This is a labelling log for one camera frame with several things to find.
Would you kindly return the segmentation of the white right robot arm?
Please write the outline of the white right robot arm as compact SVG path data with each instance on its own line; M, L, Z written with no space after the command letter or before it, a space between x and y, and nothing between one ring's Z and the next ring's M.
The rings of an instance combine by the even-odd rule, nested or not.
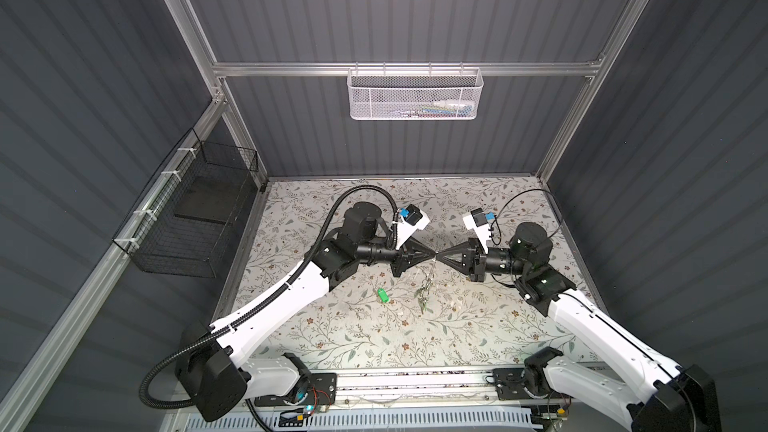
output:
M553 242L532 222L516 228L507 247L490 247L488 223L465 218L475 235L437 254L439 262L482 282L513 277L513 288L540 314L582 341L611 370L607 377L547 346L524 361L520 380L534 398L575 398L628 431L719 431L714 379L701 367L680 366L632 335L550 264Z

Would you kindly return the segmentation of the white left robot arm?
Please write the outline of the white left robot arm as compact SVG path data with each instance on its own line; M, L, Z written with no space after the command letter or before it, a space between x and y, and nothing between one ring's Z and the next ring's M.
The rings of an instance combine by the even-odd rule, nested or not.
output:
M385 263L393 276L430 260L435 253L414 238L430 219L410 204L393 223L370 202L348 209L342 224L325 233L283 279L240 309L209 326L190 327L188 345L213 333L223 335L177 359L175 375L204 420L213 422L249 399L303 403L313 386L308 367L293 353L256 359L254 353L280 326L352 277L362 265Z

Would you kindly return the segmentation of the green key tag with key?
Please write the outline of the green key tag with key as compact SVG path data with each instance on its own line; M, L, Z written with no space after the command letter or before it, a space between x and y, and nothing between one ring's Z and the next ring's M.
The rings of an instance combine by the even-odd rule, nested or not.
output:
M388 303L390 301L388 293L383 288L377 290L377 295L382 303Z

